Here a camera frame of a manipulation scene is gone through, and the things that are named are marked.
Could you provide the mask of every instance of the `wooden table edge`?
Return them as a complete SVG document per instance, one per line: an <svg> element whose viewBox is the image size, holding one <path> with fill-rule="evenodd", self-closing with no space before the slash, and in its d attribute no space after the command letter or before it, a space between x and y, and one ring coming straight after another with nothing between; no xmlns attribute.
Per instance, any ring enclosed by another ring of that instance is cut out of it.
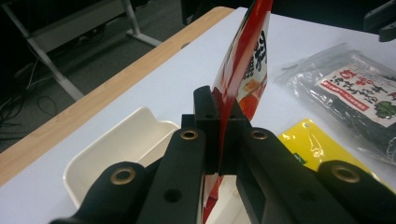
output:
<svg viewBox="0 0 396 224"><path fill-rule="evenodd" d="M213 8L1 153L0 187L231 12L227 7Z"/></svg>

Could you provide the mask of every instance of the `floor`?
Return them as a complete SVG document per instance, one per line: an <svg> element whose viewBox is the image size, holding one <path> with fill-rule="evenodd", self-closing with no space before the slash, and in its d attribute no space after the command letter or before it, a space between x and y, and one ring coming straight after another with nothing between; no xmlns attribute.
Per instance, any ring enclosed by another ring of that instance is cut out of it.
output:
<svg viewBox="0 0 396 224"><path fill-rule="evenodd" d="M141 32L160 41L185 27L178 0L150 0L147 5L138 7L135 15ZM60 48L51 59L87 94L153 49L127 36L125 32L129 27L126 17L117 18L92 38L81 38ZM0 152L74 103L39 60L28 64L24 74L29 80L27 93L16 94L7 106L0 106Z"/></svg>

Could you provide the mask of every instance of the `white table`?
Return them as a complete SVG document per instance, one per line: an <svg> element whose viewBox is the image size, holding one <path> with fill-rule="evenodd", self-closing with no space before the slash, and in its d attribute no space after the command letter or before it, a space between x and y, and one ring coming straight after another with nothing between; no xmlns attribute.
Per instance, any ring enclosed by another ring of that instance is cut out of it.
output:
<svg viewBox="0 0 396 224"><path fill-rule="evenodd" d="M63 184L65 166L83 148L138 107L148 107L157 119L180 124L182 114L192 113L192 92L201 86L213 84L245 12L244 8L234 11L8 181L0 188L0 223L48 223L56 217L73 215L76 208ZM274 79L280 75L279 67L283 64L344 42L396 70L396 41L380 43L377 39L376 35L272 15L267 40L269 84L252 121L253 126L279 134L299 120L311 118L330 137L396 189L396 166L374 161L362 156L354 148L347 148L348 140L344 134L339 134L341 126L325 123L320 116L290 98L285 89L274 84Z"/></svg>

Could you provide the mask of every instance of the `clear plastic bag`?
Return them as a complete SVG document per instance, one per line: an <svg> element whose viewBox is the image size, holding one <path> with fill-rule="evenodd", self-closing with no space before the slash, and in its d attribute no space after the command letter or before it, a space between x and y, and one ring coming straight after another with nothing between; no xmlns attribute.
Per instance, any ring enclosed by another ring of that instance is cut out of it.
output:
<svg viewBox="0 0 396 224"><path fill-rule="evenodd" d="M299 61L279 81L372 144L361 150L396 164L395 71L342 44Z"/></svg>

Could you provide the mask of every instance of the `table surface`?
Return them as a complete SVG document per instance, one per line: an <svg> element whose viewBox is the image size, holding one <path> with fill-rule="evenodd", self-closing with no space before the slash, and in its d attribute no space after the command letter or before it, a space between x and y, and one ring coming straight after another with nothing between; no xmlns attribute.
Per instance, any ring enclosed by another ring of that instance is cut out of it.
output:
<svg viewBox="0 0 396 224"><path fill-rule="evenodd" d="M245 12L213 9L0 154L0 222L43 223L71 216L76 208L63 186L65 166L140 106L159 120L177 124L182 114L191 114L193 90L213 84ZM275 84L283 65L345 42L396 70L396 41L380 43L376 35L277 15L271 15L268 34L269 83L252 125L280 134L310 118L396 189L396 166L359 153L341 125L304 108Z"/></svg>

